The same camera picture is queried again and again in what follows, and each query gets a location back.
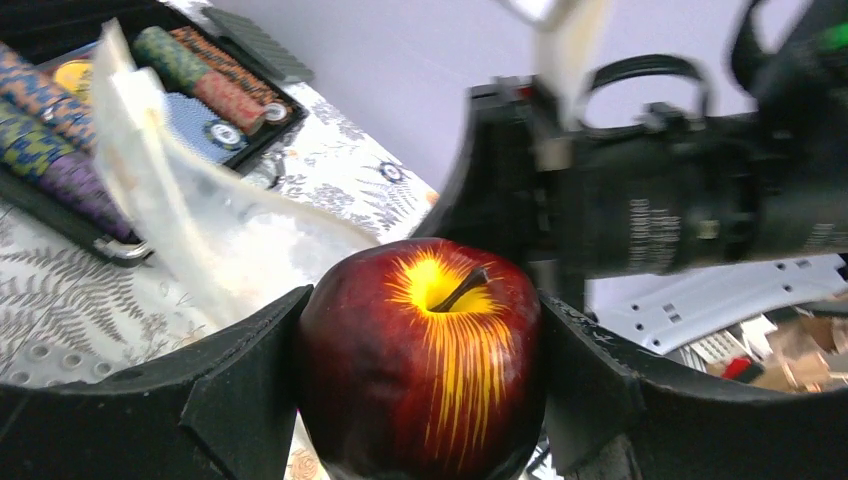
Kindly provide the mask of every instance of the white wall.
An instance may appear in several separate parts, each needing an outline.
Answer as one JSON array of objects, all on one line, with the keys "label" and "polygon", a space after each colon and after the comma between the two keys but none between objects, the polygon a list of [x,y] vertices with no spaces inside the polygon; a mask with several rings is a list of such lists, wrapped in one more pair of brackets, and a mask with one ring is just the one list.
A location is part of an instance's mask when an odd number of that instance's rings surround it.
[{"label": "white wall", "polygon": [[[465,123],[465,89],[531,73],[528,27],[493,0],[214,0],[250,17],[316,71],[313,86],[424,180],[440,188]],[[718,111],[748,108],[724,69],[744,0],[616,0],[596,64],[653,52],[703,61],[719,82]],[[782,34],[806,0],[769,0],[766,37]],[[590,119],[628,122],[647,101],[688,105],[672,79],[613,86]]]}]

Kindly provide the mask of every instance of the table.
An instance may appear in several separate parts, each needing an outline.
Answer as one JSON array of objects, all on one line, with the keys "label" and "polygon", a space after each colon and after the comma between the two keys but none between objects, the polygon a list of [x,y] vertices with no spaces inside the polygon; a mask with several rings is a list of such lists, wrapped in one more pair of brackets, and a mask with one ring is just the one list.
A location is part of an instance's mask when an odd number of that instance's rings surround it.
[{"label": "table", "polygon": [[[210,27],[199,14],[207,4],[170,3]],[[284,89],[309,116],[270,149],[286,172],[274,190],[381,242],[405,238],[435,192],[311,87]],[[0,199],[0,374],[33,340],[136,365],[209,333],[155,254],[136,268],[106,265]],[[298,422],[287,479],[325,478],[307,438]]]}]

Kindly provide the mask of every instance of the plastic bag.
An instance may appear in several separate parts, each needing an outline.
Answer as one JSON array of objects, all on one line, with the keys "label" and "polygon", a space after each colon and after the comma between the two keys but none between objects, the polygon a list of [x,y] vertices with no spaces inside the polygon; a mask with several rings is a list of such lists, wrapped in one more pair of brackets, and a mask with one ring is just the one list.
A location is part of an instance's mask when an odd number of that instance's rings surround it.
[{"label": "plastic bag", "polygon": [[242,182],[185,149],[155,72],[136,69],[119,25],[94,53],[95,168],[118,208],[217,327],[244,319],[379,242],[314,207]]}]

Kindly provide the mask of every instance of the poker chip stack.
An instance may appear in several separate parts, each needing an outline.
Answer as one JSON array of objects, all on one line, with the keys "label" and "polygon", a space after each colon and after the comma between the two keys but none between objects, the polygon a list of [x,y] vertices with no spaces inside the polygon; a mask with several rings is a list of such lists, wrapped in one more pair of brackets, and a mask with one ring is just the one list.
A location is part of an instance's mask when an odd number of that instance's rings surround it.
[{"label": "poker chip stack", "polygon": [[138,243],[111,201],[91,158],[44,124],[0,100],[0,155],[17,177],[80,213],[113,238]]},{"label": "poker chip stack", "polygon": [[38,183],[53,162],[74,150],[35,118],[0,101],[0,151],[16,176]]},{"label": "poker chip stack", "polygon": [[247,146],[247,136],[201,101],[181,93],[166,95],[168,126],[189,150],[221,165]]},{"label": "poker chip stack", "polygon": [[262,126],[265,109],[261,105],[162,28],[143,30],[133,42],[133,54],[247,135]]},{"label": "poker chip stack", "polygon": [[248,72],[233,57],[212,45],[194,28],[178,28],[171,30],[170,33],[180,45],[194,53],[206,65],[227,77],[256,103],[262,105],[265,108],[265,121],[268,123],[282,123],[291,113],[291,107],[286,106],[265,82]]},{"label": "poker chip stack", "polygon": [[38,118],[78,149],[94,151],[91,107],[0,42],[0,97]]}]

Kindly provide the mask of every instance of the apple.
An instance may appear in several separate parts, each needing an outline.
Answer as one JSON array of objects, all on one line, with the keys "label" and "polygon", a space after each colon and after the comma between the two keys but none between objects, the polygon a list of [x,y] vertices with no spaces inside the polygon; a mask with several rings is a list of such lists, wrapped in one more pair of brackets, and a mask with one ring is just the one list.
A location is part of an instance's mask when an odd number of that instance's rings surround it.
[{"label": "apple", "polygon": [[330,477],[517,478],[544,416],[540,311],[516,265],[444,239],[335,265],[292,349],[297,405]]}]

